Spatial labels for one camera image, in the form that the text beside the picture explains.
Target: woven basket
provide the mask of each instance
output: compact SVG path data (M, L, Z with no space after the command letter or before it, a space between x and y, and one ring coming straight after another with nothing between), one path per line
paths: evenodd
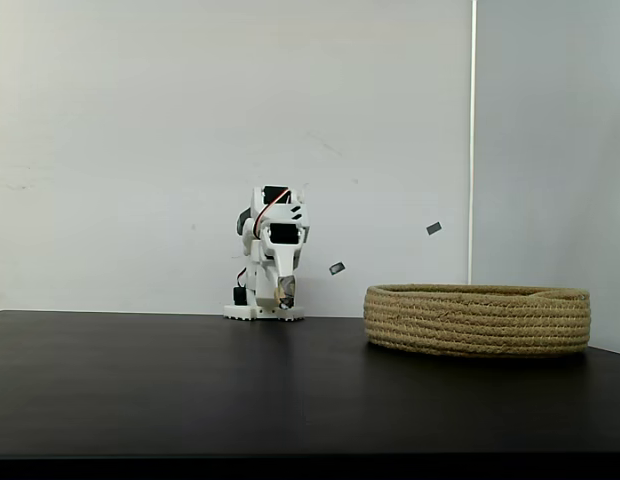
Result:
M364 305L366 334L384 347L465 357L547 357L590 339L586 290L489 285L381 285Z

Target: gray wall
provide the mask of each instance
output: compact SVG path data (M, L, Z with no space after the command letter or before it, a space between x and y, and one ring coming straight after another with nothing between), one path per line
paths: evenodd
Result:
M620 352L620 0L480 0L474 283L590 289Z

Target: small gray fragment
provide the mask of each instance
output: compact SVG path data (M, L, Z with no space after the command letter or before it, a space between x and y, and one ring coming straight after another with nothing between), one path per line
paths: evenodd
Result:
M332 275L336 275L339 272L342 272L346 269L346 266L342 263L335 263L333 266L330 267L330 273Z
M441 224L437 222L430 225L428 228L426 228L426 230L428 230L428 235L432 235L433 233L437 233L439 230L441 230L441 228Z

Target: white robot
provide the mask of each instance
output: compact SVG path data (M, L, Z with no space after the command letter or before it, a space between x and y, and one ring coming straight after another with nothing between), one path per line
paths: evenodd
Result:
M287 187L256 187L250 208L237 220L246 268L237 276L234 305L223 316L238 320L303 318L294 304L294 270L308 239L310 221L303 196ZM245 284L240 283L245 276Z

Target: basket rim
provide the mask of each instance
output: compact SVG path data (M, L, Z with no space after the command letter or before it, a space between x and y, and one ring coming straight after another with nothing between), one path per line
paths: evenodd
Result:
M530 299L530 300L586 300L590 298L588 290L566 287L535 287L510 285L456 285L406 283L375 285L368 288L369 293L390 297L413 298L455 298L471 299Z

